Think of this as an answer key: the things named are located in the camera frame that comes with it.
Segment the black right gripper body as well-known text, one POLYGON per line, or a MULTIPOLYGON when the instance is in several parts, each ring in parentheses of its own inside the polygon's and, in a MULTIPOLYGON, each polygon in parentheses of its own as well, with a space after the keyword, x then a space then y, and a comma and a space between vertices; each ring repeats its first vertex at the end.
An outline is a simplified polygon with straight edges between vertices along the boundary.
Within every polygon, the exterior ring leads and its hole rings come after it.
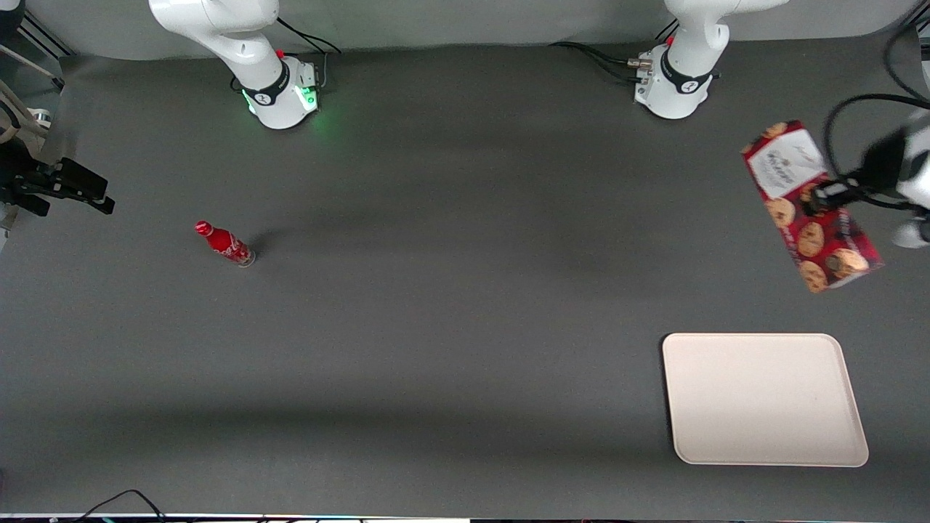
POLYGON ((33 158, 26 144, 19 138, 11 138, 1 145, 1 196, 13 198, 20 194, 23 181, 39 187, 37 192, 52 195, 51 174, 56 163, 46 163, 33 158))

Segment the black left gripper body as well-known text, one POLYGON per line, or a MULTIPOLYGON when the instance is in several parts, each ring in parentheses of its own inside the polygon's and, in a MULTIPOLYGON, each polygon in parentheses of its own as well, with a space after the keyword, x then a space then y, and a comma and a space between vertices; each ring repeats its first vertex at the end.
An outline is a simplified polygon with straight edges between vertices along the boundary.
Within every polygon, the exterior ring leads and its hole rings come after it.
POLYGON ((874 195, 904 198, 897 189, 897 183, 904 162, 906 141, 906 133, 890 133, 867 148, 857 169, 860 193, 869 198, 874 195))

